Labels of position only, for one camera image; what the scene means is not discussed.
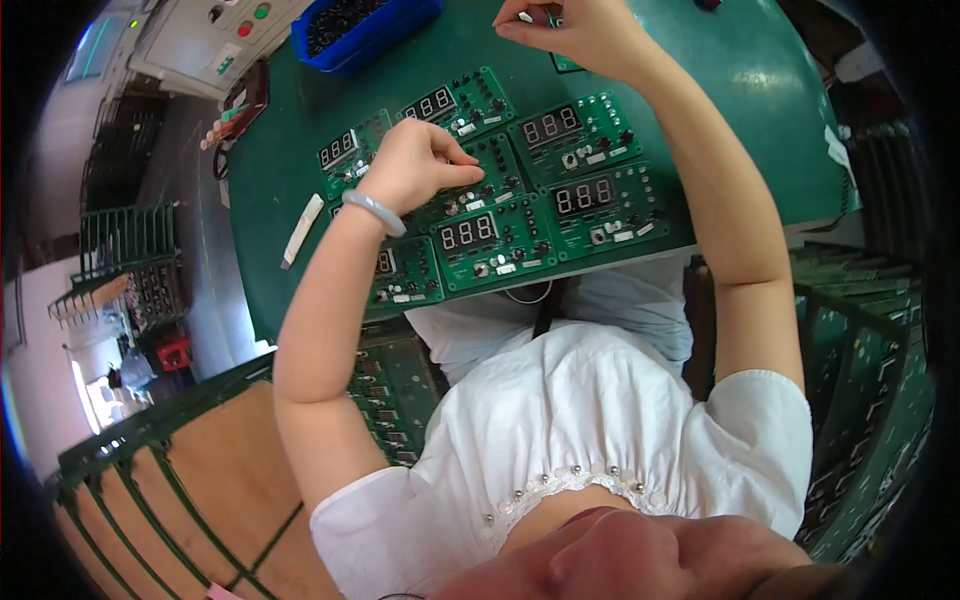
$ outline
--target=concrete floor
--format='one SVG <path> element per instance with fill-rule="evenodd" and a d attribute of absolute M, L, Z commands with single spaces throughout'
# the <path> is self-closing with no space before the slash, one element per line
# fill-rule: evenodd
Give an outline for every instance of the concrete floor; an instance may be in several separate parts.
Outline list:
<path fill-rule="evenodd" d="M 213 178 L 213 151 L 200 150 L 201 136 L 219 116 L 216 103 L 179 97 L 170 102 L 154 146 L 139 204 L 180 202 L 175 230 L 180 282 L 189 302 L 184 319 L 198 380 L 259 356 L 266 344 L 253 325 L 237 266 L 229 208 Z"/>

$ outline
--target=woman's arm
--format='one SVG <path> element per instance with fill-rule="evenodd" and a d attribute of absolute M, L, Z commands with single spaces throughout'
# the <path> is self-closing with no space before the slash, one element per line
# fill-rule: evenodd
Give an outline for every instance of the woman's arm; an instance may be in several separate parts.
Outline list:
<path fill-rule="evenodd" d="M 407 119 L 387 132 L 357 190 L 406 214 L 437 191 L 480 181 L 453 137 Z M 274 361 L 276 420 L 309 510 L 387 466 L 346 394 L 383 223 L 347 204 L 324 233 L 283 319 Z"/>
<path fill-rule="evenodd" d="M 546 27 L 546 11 L 561 8 L 564 26 Z M 535 22 L 514 21 L 521 11 Z M 766 369 L 803 387 L 790 261 L 777 207 L 703 89 L 621 0 L 507 0 L 493 25 L 501 36 L 620 80 L 650 103 L 716 281 L 717 378 Z"/>

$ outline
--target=white shirt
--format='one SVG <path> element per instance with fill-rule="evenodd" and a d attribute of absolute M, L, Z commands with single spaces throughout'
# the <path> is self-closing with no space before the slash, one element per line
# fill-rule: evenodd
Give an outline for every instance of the white shirt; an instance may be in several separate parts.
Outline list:
<path fill-rule="evenodd" d="M 496 556 L 545 496 L 593 484 L 648 515 L 742 515 L 793 538 L 813 445 L 800 388 L 746 371 L 695 403 L 666 367 L 612 326 L 508 342 L 447 393 L 413 468 L 373 473 L 314 511 L 340 591 L 428 594 Z"/>

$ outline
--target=table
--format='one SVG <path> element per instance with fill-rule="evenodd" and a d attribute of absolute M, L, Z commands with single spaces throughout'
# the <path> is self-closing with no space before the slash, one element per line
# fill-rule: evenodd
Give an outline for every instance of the table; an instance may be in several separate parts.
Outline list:
<path fill-rule="evenodd" d="M 692 1 L 628 0 L 638 19 L 700 83 L 766 178 L 785 225 L 846 209 L 844 171 L 827 155 L 824 126 L 836 121 L 813 60 L 776 3 L 747 0 L 704 12 Z M 391 114 L 452 77 L 489 65 L 519 118 L 570 98 L 611 89 L 653 165 L 668 202 L 668 236 L 571 261 L 557 272 L 518 276 L 510 285 L 566 276 L 694 243 L 676 169 L 649 105 L 636 92 L 587 71 L 557 73 L 549 54 L 498 37 L 489 26 L 497 0 L 449 1 L 435 22 L 349 79 L 294 58 L 289 42 L 270 60 L 270 105 L 229 151 L 230 213 L 237 260 L 258 339 L 276 340 L 286 308 L 329 223 L 325 210 L 290 271 L 287 240 L 310 197 L 323 192 L 317 152 L 336 134 L 386 108 Z M 459 298 L 502 284 L 448 293 Z M 383 318 L 390 313 L 369 313 Z"/>

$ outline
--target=blue plastic bin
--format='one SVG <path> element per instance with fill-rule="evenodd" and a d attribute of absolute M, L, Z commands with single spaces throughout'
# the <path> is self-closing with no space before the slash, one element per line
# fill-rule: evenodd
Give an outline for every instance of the blue plastic bin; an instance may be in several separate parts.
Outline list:
<path fill-rule="evenodd" d="M 297 58 L 325 73 L 350 75 L 383 54 L 414 31 L 437 18 L 444 0 L 391 0 L 360 21 L 320 54 L 307 55 L 306 28 L 310 19 L 333 0 L 317 0 L 290 25 L 290 38 Z"/>

